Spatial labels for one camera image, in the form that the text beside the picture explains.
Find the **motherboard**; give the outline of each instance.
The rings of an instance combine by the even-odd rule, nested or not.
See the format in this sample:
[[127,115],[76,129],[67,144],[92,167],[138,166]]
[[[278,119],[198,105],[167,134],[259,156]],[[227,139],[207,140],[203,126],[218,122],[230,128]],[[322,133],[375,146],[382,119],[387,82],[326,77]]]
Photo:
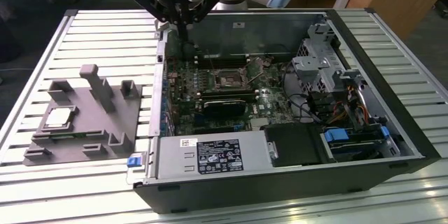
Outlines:
[[282,87],[286,67],[270,55],[168,59],[175,135],[252,131],[295,121]]

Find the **cpu socket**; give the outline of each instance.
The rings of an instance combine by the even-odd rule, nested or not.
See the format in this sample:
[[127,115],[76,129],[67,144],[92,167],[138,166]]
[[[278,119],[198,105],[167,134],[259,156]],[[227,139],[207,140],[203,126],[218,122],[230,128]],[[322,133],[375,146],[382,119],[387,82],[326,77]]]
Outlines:
[[218,90],[247,90],[246,70],[216,70],[215,71],[215,87]]

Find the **white sticker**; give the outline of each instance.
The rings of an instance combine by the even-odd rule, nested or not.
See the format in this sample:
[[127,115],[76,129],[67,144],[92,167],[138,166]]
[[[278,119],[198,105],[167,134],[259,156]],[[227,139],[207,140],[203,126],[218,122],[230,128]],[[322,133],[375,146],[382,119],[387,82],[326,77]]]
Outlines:
[[243,22],[235,22],[234,23],[234,28],[244,28],[244,26],[246,26],[246,23],[243,23]]
[[195,147],[196,143],[198,143],[198,138],[180,139],[180,146],[182,147]]

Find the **barcode label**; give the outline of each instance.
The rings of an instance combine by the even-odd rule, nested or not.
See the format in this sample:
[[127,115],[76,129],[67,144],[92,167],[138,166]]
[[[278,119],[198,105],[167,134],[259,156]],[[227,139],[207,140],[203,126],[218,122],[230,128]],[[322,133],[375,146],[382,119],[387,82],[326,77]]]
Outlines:
[[196,147],[198,138],[184,138],[180,139],[180,146],[182,147]]

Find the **side panel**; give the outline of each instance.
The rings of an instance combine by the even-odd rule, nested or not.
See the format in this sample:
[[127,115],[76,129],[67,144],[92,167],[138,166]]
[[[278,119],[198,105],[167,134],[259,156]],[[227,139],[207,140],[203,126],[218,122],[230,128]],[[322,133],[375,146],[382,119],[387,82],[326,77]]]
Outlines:
[[135,191],[159,214],[230,207],[371,189],[422,161],[143,186]]

